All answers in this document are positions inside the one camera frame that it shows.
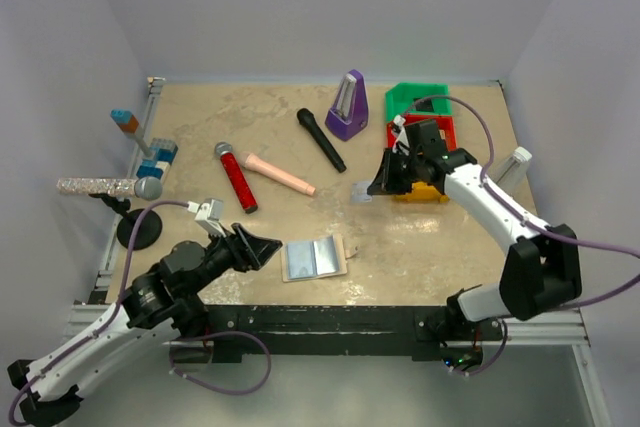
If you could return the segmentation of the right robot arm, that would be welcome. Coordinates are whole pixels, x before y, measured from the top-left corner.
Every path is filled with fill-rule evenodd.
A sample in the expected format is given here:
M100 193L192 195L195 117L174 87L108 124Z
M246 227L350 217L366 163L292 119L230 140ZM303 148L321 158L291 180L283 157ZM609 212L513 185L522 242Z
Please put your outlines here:
M401 195L417 182L434 187L470 214L505 254L498 283L461 290L447 300L443 330L458 339L481 322L504 316L520 321L578 298L582 281L575 233L530 214L493 181L463 148L450 150L433 120L391 124L395 140L385 148L367 193Z

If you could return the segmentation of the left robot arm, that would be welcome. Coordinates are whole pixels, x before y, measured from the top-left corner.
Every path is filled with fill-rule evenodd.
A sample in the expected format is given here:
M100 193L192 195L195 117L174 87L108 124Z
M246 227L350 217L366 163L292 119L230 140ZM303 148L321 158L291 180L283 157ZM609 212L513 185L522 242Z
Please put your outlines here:
M154 343L195 339L208 325L199 293L226 271L258 271L282 242L254 236L235 223L208 245L183 241L92 324L51 354L8 368L17 398L13 426L55 426L73 415L89 392Z

